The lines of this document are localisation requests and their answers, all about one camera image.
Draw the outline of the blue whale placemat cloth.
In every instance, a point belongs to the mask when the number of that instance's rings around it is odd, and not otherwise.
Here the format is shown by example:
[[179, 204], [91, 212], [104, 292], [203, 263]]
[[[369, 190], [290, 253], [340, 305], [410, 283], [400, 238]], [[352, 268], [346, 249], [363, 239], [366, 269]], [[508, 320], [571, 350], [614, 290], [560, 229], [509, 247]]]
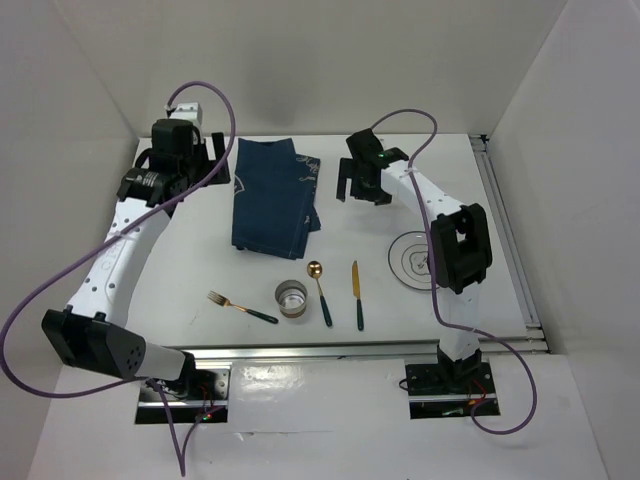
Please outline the blue whale placemat cloth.
[[231, 244], [279, 258], [305, 255], [321, 229], [314, 201], [321, 160], [299, 154], [292, 139], [241, 139], [234, 179]]

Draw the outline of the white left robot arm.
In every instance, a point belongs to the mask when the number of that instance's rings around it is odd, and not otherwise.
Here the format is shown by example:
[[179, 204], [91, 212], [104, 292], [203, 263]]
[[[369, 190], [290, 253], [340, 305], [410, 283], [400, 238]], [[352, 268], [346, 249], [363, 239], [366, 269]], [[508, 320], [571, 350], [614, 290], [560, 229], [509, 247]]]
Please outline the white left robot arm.
[[204, 377], [192, 355], [148, 342], [126, 328], [129, 306], [154, 244], [175, 211], [169, 200], [217, 166], [195, 114], [172, 113], [152, 127], [151, 145], [122, 178], [107, 238], [82, 286], [61, 311], [48, 310], [42, 329], [68, 366], [116, 377], [153, 378], [176, 399]]

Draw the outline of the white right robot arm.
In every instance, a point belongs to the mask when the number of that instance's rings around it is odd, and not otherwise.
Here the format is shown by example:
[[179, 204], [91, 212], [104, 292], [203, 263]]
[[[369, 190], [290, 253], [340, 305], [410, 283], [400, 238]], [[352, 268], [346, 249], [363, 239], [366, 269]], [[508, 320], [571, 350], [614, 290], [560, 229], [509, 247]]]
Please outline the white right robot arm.
[[481, 365], [478, 339], [480, 285], [493, 261], [487, 216], [477, 204], [449, 196], [413, 167], [409, 156], [386, 149], [370, 129], [346, 140], [351, 156], [340, 160], [336, 198], [375, 205], [393, 199], [423, 216], [434, 314], [445, 327], [437, 345], [436, 379], [460, 391]]

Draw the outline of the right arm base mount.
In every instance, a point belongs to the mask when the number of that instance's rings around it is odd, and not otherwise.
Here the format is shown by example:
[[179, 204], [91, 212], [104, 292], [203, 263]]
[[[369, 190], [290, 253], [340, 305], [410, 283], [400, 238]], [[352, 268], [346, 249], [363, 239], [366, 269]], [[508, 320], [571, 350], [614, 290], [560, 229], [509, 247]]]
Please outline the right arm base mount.
[[486, 360], [457, 383], [445, 379], [438, 363], [408, 363], [397, 386], [407, 395], [412, 420], [469, 417], [474, 407], [477, 417], [500, 415], [493, 372]]

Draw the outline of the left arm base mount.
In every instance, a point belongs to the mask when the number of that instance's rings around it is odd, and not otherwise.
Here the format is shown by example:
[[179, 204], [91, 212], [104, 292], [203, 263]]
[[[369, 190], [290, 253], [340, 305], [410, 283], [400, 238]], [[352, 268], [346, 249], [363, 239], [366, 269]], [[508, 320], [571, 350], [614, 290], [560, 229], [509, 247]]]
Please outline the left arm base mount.
[[176, 424], [226, 423], [229, 411], [231, 365], [205, 362], [197, 366], [196, 377], [187, 386], [156, 380], [157, 387], [143, 384], [139, 390], [135, 423], [167, 424], [162, 396], [165, 396], [171, 418]]

